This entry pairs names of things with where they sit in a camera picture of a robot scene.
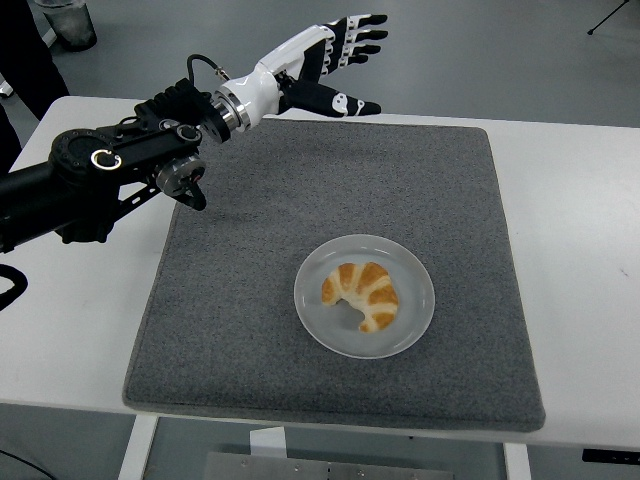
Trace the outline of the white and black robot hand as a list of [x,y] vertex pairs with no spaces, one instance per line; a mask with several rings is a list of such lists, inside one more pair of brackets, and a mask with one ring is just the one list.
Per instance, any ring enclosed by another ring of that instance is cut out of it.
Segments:
[[312,25],[262,57],[250,74],[226,81],[217,94],[232,105],[240,129],[292,108],[331,118],[377,115],[377,103],[330,88],[321,79],[379,53],[378,42],[388,35],[379,27],[386,21],[384,14],[361,14]]

